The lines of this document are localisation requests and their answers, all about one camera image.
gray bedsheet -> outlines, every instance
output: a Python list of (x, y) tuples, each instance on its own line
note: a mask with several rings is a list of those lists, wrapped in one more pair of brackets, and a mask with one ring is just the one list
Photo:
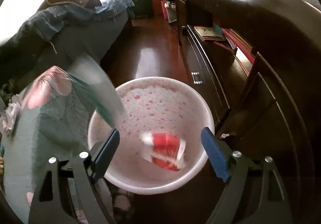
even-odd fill
[(33, 69), (17, 82), (17, 88), (22, 90), (54, 65), (68, 70), (82, 53), (87, 53), (99, 64), (120, 35), (127, 20), (128, 12), (124, 10), (115, 17), (103, 21), (87, 23), (85, 26), (70, 25), (63, 28), (52, 38), (53, 46), (48, 46), (38, 58)]
[[(73, 30), (75, 26), (81, 28), (98, 26), (102, 28), (103, 33), (105, 27), (100, 25), (99, 22), (108, 25), (111, 24), (112, 28), (114, 28), (114, 25), (117, 27), (121, 26), (122, 23), (117, 24), (111, 20), (115, 21), (117, 19), (116, 17), (121, 14), (121, 16), (124, 17), (124, 11), (126, 11), (127, 14), (133, 15), (131, 11), (131, 7), (133, 6), (134, 3), (132, 0), (106, 0), (102, 2), (102, 6), (96, 7), (94, 10), (86, 9), (76, 4), (62, 4), (37, 11), (22, 24), (12, 38), (3, 45), (0, 45), (0, 67), (2, 68), (0, 85), (7, 83), (11, 78), (21, 78), (25, 73), (32, 70), (39, 56), (50, 43), (54, 43), (54, 45), (65, 44), (65, 42), (61, 44), (57, 42), (57, 38), (63, 37), (60, 34), (68, 34), (71, 37), (74, 36), (73, 33), (70, 33), (70, 28), (68, 27), (72, 27), (71, 30)], [(115, 33), (107, 30), (107, 33), (110, 35), (104, 34), (103, 36), (115, 40), (114, 34), (118, 31), (117, 28), (115, 30)], [(81, 33), (81, 29), (77, 30), (77, 32), (80, 32), (82, 35), (86, 34), (87, 31), (89, 30), (87, 29)], [(92, 54), (94, 55), (88, 54), (95, 60), (98, 60), (102, 57), (104, 51), (99, 50), (98, 53), (96, 53), (95, 50), (96, 49), (92, 50)]]

cloth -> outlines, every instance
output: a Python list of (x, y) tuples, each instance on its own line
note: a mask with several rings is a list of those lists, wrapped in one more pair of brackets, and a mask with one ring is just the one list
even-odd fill
[[(21, 109), (14, 134), (2, 137), (4, 190), (11, 208), (27, 224), (26, 195), (34, 192), (48, 159), (71, 159), (88, 151), (94, 110), (114, 127), (124, 108), (104, 71), (85, 56), (69, 73), (55, 66), (40, 75), (26, 90)], [(81, 210), (72, 179), (69, 184), (75, 209)]]
[(114, 218), (117, 224), (133, 224), (134, 194), (110, 185), (110, 192), (113, 198)]
[(30, 70), (52, 37), (66, 25), (86, 26), (90, 22), (104, 21), (128, 11), (133, 17), (132, 0), (106, 0), (94, 10), (76, 4), (54, 5), (37, 11), (26, 20), (19, 31), (0, 46), (0, 85), (14, 76)]
[(52, 38), (51, 42), (56, 51), (52, 45), (48, 45), (33, 68), (15, 81), (15, 88), (18, 92), (23, 90), (35, 78), (55, 65), (67, 71), (81, 53), (88, 54), (99, 64), (122, 32), (127, 20), (128, 12), (123, 11), (107, 20), (90, 22), (87, 26), (65, 27)]
[(97, 6), (101, 6), (102, 3), (100, 0), (44, 0), (44, 2), (41, 3), (39, 10), (44, 10), (48, 7), (54, 6), (54, 5), (60, 5), (60, 4), (77, 4), (79, 6), (83, 6), (85, 8), (94, 9)]

wooden dresser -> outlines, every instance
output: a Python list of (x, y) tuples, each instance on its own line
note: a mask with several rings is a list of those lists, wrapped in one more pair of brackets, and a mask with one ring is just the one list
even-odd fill
[[(176, 0), (190, 85), (206, 100), (215, 137), (254, 159), (271, 156), (296, 220), (320, 204), (321, 13), (302, 0)], [(253, 66), (194, 26), (233, 29)]]

blue blanket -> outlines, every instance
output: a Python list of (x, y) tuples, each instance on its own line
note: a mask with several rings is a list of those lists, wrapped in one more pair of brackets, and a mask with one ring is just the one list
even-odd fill
[(52, 37), (67, 24), (102, 21), (114, 17), (124, 10), (128, 10), (129, 14), (133, 17), (130, 10), (130, 7), (133, 6), (132, 0), (106, 0), (102, 2), (102, 6), (96, 7), (94, 10), (76, 4), (51, 6), (37, 11), (32, 17), (27, 19), (9, 41), (18, 42), (26, 34), (37, 34), (44, 41), (50, 42)]

red and white packet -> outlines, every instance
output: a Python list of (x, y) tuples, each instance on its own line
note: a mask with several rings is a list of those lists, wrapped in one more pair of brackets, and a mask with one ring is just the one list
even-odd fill
[(141, 156), (157, 166), (172, 171), (186, 167), (184, 151), (186, 141), (169, 133), (141, 134), (140, 140), (145, 144)]

